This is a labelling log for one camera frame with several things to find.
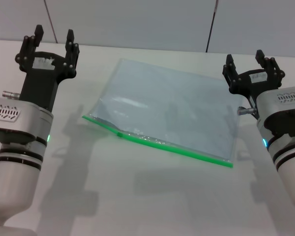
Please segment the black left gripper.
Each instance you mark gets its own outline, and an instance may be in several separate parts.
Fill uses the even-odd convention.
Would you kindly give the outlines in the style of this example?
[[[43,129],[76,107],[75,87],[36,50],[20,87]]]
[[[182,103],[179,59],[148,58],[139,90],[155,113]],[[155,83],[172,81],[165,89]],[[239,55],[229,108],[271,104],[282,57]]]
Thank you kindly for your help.
[[[35,52],[43,35],[43,27],[37,25],[34,35],[24,36],[20,52],[15,56],[19,69],[26,72],[19,100],[33,103],[52,112],[61,79],[74,78],[77,74],[79,44],[74,42],[74,32],[69,29],[65,44],[65,58],[54,53]],[[52,70],[33,68],[34,58],[49,59],[55,68]]]

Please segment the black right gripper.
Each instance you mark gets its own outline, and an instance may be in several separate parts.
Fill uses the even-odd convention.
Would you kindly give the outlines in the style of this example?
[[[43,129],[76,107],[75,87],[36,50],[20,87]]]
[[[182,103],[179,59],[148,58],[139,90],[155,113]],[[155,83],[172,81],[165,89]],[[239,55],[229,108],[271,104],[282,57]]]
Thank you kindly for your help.
[[[285,72],[280,69],[274,57],[268,58],[262,50],[257,50],[255,59],[262,69],[250,70],[238,76],[234,59],[228,54],[222,71],[229,92],[244,96],[253,108],[256,108],[256,99],[262,92],[273,89],[273,86],[280,88],[285,77]]]

